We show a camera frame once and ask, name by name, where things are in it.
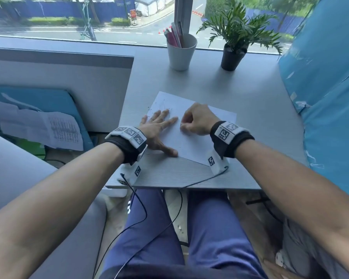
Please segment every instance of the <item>white cup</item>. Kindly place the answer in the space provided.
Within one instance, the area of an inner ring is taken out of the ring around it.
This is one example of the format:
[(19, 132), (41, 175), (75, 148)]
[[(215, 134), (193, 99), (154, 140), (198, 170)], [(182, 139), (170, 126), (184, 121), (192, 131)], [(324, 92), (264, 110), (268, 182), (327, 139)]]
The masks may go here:
[(189, 69), (197, 43), (196, 38), (191, 34), (183, 35), (183, 48), (172, 46), (167, 41), (170, 67), (177, 71)]

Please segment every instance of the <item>gray seat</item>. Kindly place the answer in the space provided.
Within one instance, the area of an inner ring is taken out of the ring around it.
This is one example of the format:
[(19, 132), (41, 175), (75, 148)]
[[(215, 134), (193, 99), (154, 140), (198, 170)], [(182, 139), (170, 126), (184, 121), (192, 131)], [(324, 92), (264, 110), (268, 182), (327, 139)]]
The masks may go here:
[[(0, 137), (0, 208), (54, 171), (55, 167)], [(31, 279), (91, 279), (105, 222), (106, 204), (97, 197)]]

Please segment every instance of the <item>blue pants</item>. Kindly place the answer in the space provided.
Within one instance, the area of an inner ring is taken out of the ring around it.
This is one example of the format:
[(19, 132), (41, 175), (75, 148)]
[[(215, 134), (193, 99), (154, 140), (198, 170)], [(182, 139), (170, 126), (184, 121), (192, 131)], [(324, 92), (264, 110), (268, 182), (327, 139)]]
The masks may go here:
[[(103, 270), (122, 266), (171, 223), (164, 194), (160, 189), (138, 189), (136, 193), (146, 207), (147, 219), (121, 234), (106, 256)], [(187, 202), (188, 265), (235, 270), (267, 278), (226, 192), (191, 190)], [(142, 205), (132, 194), (125, 227), (144, 217)], [(129, 262), (143, 263), (185, 264), (173, 225)]]

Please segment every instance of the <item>street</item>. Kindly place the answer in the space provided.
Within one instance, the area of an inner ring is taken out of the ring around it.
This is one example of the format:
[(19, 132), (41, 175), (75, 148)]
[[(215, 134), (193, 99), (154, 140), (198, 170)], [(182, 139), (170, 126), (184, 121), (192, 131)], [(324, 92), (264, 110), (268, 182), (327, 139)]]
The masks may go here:
[[(194, 0), (193, 10), (204, 13), (206, 0)], [(167, 16), (154, 20), (151, 23), (140, 27), (104, 27), (94, 28), (94, 32), (98, 42), (128, 44), (128, 45), (149, 45), (149, 46), (166, 46), (166, 38), (163, 29), (169, 28), (174, 18), (174, 11)], [(209, 37), (211, 30), (200, 31), (196, 34), (198, 28), (202, 25), (201, 17), (192, 14), (190, 22), (190, 34), (194, 35), (198, 40), (197, 48), (207, 49), (209, 46)], [(84, 28), (72, 26), (32, 26), (32, 27), (16, 27), (16, 28), (0, 28), (0, 35), (19, 36), (19, 37), (35, 37), (47, 39), (66, 39), (80, 40), (80, 34)], [(210, 45), (210, 49), (223, 49), (225, 41), (218, 37)], [(283, 44), (283, 52), (287, 51), (290, 44)], [(260, 47), (259, 44), (253, 44), (248, 49), (249, 52), (277, 53), (275, 48)]]

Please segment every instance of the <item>document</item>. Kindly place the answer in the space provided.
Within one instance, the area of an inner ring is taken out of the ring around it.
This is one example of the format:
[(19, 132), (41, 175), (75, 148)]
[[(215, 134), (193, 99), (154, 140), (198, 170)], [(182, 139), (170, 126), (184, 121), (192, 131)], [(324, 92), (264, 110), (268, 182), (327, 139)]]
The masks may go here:
[(83, 150), (78, 123), (65, 113), (20, 110), (16, 105), (0, 102), (0, 129), (4, 134), (51, 148)]
[[(171, 95), (164, 92), (159, 92), (152, 106), (147, 113), (148, 120), (157, 110), (169, 109), (169, 115), (166, 120), (177, 116), (178, 121), (165, 129), (160, 138), (164, 145), (176, 149), (178, 156), (195, 161), (204, 165), (209, 165), (206, 158), (206, 153), (213, 149), (213, 142), (209, 135), (199, 136), (191, 133), (184, 133), (180, 130), (181, 119), (186, 110), (193, 104), (194, 101)], [(235, 123), (237, 114), (228, 112), (219, 108), (209, 106), (210, 110), (221, 120)]]

